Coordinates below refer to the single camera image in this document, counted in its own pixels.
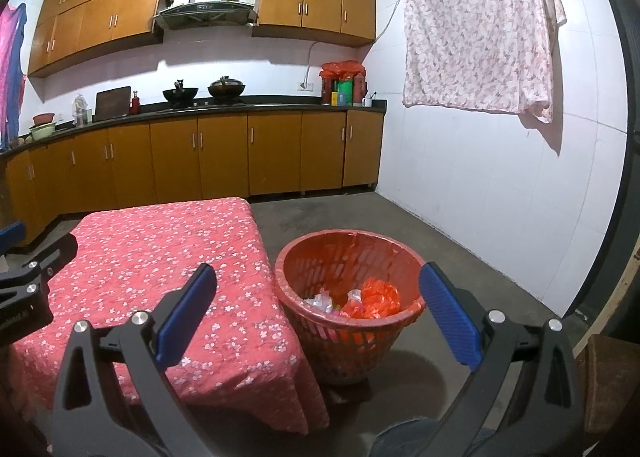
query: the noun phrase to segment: blue gripper pad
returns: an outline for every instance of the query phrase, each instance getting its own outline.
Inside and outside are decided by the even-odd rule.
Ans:
[[[418,283],[422,298],[456,360],[475,372],[482,361],[480,334],[475,324],[431,263],[422,266]]]
[[[20,244],[27,236],[27,227],[18,220],[0,230],[0,255],[4,255],[11,247]]]
[[[153,315],[158,321],[156,311],[173,305],[156,332],[156,365],[162,371],[182,360],[191,338],[216,295],[217,288],[216,272],[210,265],[203,263],[180,291],[167,293],[154,309]]]

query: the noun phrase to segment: basket rim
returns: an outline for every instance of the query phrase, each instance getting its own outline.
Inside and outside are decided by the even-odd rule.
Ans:
[[[344,316],[338,316],[331,313],[322,312],[317,307],[313,307],[306,303],[299,295],[296,293],[291,286],[289,285],[289,281],[284,274],[284,260],[293,249],[293,247],[297,246],[299,243],[306,241],[307,239],[311,239],[313,237],[320,237],[326,235],[328,233],[347,233],[354,235],[365,235],[367,237],[373,237],[377,239],[381,239],[383,241],[387,241],[400,249],[408,252],[414,259],[416,259],[420,266],[425,264],[424,259],[418,255],[411,247],[403,244],[395,239],[390,237],[386,237],[385,235],[380,235],[378,233],[372,233],[371,231],[364,230],[322,230],[322,231],[314,231],[313,233],[307,233],[306,235],[302,235],[301,237],[296,238],[291,241],[285,247],[282,248],[281,252],[278,254],[276,259],[276,263],[274,264],[274,272],[275,272],[275,293],[280,300],[280,302],[289,307],[291,310],[306,318],[307,320],[312,320],[313,322],[319,323],[320,325],[332,328],[341,328],[348,331],[357,329],[361,330],[363,327],[366,328],[388,328],[392,325],[404,325],[405,323],[412,323],[425,309],[426,304],[422,297],[415,299],[411,305],[409,305],[406,309],[401,312],[394,314],[392,316],[387,316],[385,318],[379,319],[354,319],[354,318],[345,318]]]

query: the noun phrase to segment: red floral tablecloth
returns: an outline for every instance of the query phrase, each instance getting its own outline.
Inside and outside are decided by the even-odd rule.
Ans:
[[[272,292],[274,277],[243,199],[159,204],[88,215],[78,255],[49,283],[53,323],[15,344],[33,390],[50,407],[73,323],[118,325],[180,289],[202,262],[218,293],[181,365],[166,374],[186,403],[245,410],[278,430],[328,424],[316,379]],[[116,371],[135,401],[126,367]]]

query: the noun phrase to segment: hanging fabric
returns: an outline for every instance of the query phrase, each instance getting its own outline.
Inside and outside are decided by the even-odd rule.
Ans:
[[[26,76],[20,66],[27,7],[7,5],[0,14],[0,144],[6,148],[18,137]]]
[[[561,0],[404,0],[404,104],[553,119]]]

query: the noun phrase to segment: red plastic basket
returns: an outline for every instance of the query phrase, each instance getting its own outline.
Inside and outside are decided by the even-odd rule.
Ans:
[[[276,294],[285,307],[319,381],[346,385],[364,379],[389,352],[425,303],[418,289],[424,260],[395,240],[356,230],[325,230],[300,237],[278,255]],[[376,320],[348,319],[306,304],[324,287],[359,288],[369,277],[393,283],[402,310]]]

